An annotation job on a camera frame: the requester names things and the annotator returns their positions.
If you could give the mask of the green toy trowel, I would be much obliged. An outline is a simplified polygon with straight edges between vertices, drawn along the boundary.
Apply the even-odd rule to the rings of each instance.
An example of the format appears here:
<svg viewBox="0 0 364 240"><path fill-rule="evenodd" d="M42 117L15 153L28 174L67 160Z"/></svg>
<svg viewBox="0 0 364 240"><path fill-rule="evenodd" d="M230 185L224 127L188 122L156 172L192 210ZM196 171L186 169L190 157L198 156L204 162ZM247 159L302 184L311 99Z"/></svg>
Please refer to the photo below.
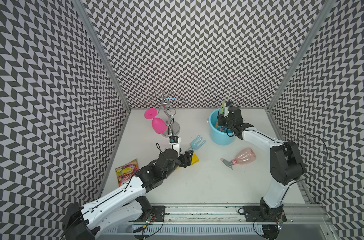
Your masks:
<svg viewBox="0 0 364 240"><path fill-rule="evenodd" d="M227 107L227 101L223 100L221 104L221 108L219 110L219 115L224 115Z"/></svg>

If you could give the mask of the yellow toy shovel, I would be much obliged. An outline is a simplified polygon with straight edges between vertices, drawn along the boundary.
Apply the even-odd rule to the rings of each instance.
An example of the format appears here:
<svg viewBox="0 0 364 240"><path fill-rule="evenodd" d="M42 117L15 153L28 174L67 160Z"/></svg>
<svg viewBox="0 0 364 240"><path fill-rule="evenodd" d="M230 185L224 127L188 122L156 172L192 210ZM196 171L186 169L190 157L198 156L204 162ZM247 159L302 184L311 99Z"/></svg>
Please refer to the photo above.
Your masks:
<svg viewBox="0 0 364 240"><path fill-rule="evenodd" d="M179 160L181 162L179 168L187 168L199 162L199 158L195 153L192 155L183 154L179 157Z"/></svg>

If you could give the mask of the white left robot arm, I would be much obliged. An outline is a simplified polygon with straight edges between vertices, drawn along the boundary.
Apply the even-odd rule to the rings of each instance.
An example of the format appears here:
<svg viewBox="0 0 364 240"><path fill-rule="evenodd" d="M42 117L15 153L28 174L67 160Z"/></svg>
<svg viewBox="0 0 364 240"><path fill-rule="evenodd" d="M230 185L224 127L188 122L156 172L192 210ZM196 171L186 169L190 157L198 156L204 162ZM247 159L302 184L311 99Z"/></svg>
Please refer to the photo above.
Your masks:
<svg viewBox="0 0 364 240"><path fill-rule="evenodd" d="M116 190L83 206L70 204L62 220L62 238L95 240L115 226L153 218L146 193L160 186L176 169L191 166L193 156L193 150L182 153L166 149Z"/></svg>

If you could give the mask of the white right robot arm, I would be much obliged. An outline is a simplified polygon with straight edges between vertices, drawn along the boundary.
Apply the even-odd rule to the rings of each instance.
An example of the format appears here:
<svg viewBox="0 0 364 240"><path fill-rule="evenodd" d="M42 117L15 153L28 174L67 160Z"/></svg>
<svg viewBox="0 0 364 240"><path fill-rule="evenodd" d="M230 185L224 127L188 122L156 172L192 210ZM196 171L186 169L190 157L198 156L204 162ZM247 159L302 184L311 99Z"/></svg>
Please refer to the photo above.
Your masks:
<svg viewBox="0 0 364 240"><path fill-rule="evenodd" d="M275 139L245 123L238 107L220 108L217 122L219 127L224 127L227 133L231 133L230 137L250 142L270 154L270 173L273 179L260 200L259 213L263 220L276 218L283 212L283 199L289 187L306 171L297 143Z"/></svg>

